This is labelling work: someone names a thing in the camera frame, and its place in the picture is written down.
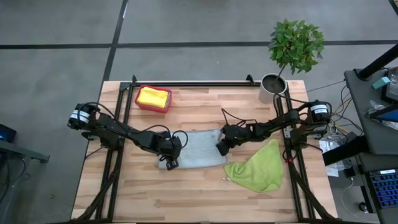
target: keyboard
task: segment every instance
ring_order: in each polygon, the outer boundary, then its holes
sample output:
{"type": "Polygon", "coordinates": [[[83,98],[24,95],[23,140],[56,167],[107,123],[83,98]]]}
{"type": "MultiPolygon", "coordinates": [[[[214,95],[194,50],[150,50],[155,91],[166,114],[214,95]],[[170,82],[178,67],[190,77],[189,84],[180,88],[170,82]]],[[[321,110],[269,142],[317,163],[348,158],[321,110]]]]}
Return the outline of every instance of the keyboard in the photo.
{"type": "Polygon", "coordinates": [[[370,172],[381,208],[398,207],[398,169],[370,172]]]}

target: gray towel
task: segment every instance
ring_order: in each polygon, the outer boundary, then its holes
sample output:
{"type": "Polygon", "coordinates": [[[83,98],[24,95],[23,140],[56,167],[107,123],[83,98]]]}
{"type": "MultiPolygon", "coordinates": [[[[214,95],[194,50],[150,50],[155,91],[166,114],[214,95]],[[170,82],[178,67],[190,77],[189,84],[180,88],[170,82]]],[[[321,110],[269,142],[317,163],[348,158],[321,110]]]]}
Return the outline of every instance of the gray towel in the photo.
{"type": "MultiPolygon", "coordinates": [[[[175,134],[184,145],[187,137],[184,133],[175,134]]],[[[178,157],[179,167],[177,169],[209,167],[226,164],[225,156],[218,151],[216,144],[221,137],[220,130],[187,131],[188,144],[181,150],[178,157]]],[[[166,169],[166,160],[159,161],[160,169],[166,169]]]]}

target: white pot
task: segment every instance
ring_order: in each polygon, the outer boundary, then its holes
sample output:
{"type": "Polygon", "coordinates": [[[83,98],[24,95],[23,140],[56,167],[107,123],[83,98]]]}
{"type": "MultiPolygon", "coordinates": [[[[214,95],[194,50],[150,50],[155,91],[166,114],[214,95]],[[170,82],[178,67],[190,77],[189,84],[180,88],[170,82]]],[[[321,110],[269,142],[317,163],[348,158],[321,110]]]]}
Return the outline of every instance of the white pot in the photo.
{"type": "MultiPolygon", "coordinates": [[[[260,93],[259,93],[259,100],[261,101],[261,103],[265,103],[265,104],[272,103],[272,100],[273,100],[273,97],[274,97],[275,93],[269,92],[262,85],[265,77],[268,77],[268,76],[271,76],[271,75],[275,76],[275,77],[278,76],[278,74],[276,74],[276,73],[268,73],[267,75],[264,75],[262,77],[262,79],[261,79],[261,86],[260,86],[260,93]]],[[[286,82],[286,80],[283,77],[279,77],[278,79],[281,79],[283,81],[284,85],[285,85],[284,90],[279,93],[279,94],[283,94],[286,91],[286,89],[287,89],[287,82],[286,82]]]]}

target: wooden table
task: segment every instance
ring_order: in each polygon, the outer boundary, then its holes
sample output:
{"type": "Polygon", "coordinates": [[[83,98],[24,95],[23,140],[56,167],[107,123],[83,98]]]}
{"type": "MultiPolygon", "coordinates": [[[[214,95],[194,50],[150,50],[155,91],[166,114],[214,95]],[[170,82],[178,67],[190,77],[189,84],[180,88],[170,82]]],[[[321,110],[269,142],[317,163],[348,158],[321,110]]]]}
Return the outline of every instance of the wooden table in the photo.
{"type": "MultiPolygon", "coordinates": [[[[116,107],[120,82],[105,82],[100,103],[111,111],[116,107]]],[[[303,81],[289,81],[292,98],[307,101],[303,81]]],[[[140,110],[132,103],[129,125],[140,130],[163,124],[170,130],[220,129],[225,121],[221,108],[243,118],[266,122],[275,118],[272,104],[257,99],[256,87],[170,87],[172,106],[167,114],[140,110]]],[[[293,102],[293,107],[300,103],[293,102]]],[[[281,131],[264,142],[248,142],[231,149],[228,161],[247,161],[269,140],[278,139],[284,150],[281,131]]],[[[99,148],[91,142],[87,153],[99,148]]],[[[106,150],[90,156],[84,163],[72,218],[83,213],[98,193],[103,175],[106,150]]],[[[306,148],[303,157],[310,188],[320,203],[337,216],[321,152],[306,148]]],[[[276,222],[295,221],[294,200],[289,170],[284,163],[281,189],[259,194],[245,189],[226,178],[223,166],[203,169],[159,170],[157,157],[126,141],[114,213],[114,222],[276,222]]],[[[304,214],[307,215],[304,194],[300,191],[304,214]]],[[[105,203],[104,213],[108,210],[105,203]]]]}

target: gray floor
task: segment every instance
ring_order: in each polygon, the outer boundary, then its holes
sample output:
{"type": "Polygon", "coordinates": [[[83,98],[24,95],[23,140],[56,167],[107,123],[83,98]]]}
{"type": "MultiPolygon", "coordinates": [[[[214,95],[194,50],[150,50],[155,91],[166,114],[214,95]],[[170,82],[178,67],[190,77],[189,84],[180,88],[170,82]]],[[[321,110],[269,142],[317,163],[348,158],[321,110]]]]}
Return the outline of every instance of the gray floor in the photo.
{"type": "MultiPolygon", "coordinates": [[[[120,6],[121,0],[0,0],[0,44],[110,43],[120,6]]],[[[284,17],[318,24],[326,40],[390,40],[398,37],[396,16],[388,1],[372,0],[130,0],[119,42],[267,41],[284,17]]],[[[345,70],[364,67],[391,47],[326,46],[311,72],[284,77],[303,79],[310,90],[342,80],[345,70]]],[[[14,223],[70,218],[87,142],[66,123],[76,103],[97,100],[108,53],[0,50],[0,123],[18,130],[21,146],[51,154],[48,164],[33,162],[27,171],[14,223]]],[[[242,80],[277,71],[265,47],[118,49],[110,80],[130,80],[132,74],[140,80],[242,80]]],[[[336,107],[343,86],[308,95],[336,107]]],[[[359,124],[352,104],[345,115],[359,124]]],[[[350,180],[330,182],[339,217],[360,221],[340,202],[350,180]]],[[[362,200],[358,187],[344,198],[353,213],[377,220],[357,209],[362,200]]]]}

